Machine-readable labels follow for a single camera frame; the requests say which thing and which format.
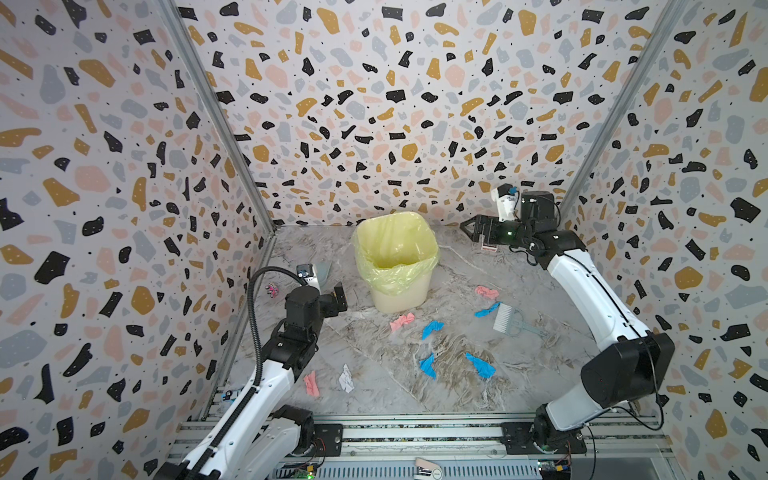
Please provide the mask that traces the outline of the cream trash bin yellow bag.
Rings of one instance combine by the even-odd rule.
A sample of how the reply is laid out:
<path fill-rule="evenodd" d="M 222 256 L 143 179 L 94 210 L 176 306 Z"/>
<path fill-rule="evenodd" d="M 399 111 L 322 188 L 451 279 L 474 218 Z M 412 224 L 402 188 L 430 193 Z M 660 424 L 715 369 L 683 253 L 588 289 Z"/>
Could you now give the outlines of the cream trash bin yellow bag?
<path fill-rule="evenodd" d="M 352 242 L 359 275 L 379 312 L 404 312 L 426 301 L 439 246 L 420 214 L 397 212 L 365 220 Z"/>

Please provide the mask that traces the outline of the teal hand brush white bristles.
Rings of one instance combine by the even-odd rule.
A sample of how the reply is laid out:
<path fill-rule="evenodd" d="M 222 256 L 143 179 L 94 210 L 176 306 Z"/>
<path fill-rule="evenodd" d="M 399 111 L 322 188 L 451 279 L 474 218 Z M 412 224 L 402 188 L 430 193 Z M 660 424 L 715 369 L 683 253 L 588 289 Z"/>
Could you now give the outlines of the teal hand brush white bristles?
<path fill-rule="evenodd" d="M 515 336 L 521 332 L 532 333 L 539 337 L 545 336 L 542 330 L 524 320 L 519 309 L 504 303 L 500 303 L 496 310 L 493 330 L 508 336 Z"/>

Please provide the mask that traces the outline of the teal plastic dustpan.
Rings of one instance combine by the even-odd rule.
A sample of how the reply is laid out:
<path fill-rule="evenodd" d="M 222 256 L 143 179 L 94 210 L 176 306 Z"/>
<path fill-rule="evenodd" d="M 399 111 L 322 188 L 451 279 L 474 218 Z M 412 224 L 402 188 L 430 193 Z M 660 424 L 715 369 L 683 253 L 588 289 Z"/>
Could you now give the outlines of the teal plastic dustpan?
<path fill-rule="evenodd" d="M 313 264 L 313 272 L 315 279 L 320 288 L 322 288 L 327 282 L 332 264 L 329 262 L 319 262 Z"/>

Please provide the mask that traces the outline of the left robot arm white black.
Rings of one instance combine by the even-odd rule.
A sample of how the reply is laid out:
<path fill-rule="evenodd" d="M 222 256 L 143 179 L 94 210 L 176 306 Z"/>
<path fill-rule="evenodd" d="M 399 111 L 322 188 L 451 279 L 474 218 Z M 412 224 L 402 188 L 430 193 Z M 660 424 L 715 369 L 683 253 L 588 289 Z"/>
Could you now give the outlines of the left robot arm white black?
<path fill-rule="evenodd" d="M 234 404 L 179 463 L 167 462 L 157 479 L 266 479 L 284 458 L 310 455 L 314 419 L 286 406 L 284 397 L 319 349 L 324 320 L 348 309 L 341 283 L 329 293 L 300 286 L 285 298 L 286 315 L 262 348 Z"/>

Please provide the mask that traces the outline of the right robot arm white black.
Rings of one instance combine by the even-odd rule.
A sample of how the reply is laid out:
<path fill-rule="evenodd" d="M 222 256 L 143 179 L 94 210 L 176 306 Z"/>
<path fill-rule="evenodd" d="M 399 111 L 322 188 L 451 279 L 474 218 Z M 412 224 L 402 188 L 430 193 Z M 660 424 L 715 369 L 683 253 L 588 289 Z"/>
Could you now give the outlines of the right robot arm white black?
<path fill-rule="evenodd" d="M 555 452 L 612 408 L 626 411 L 635 400 L 658 398 L 675 346 L 668 334 L 652 332 L 630 311 L 578 235 L 561 228 L 553 194 L 504 184 L 492 199 L 496 215 L 477 215 L 462 222 L 461 230 L 473 242 L 522 252 L 549 273 L 577 307 L 599 350 L 573 388 L 536 411 L 529 437 L 541 450 Z"/>

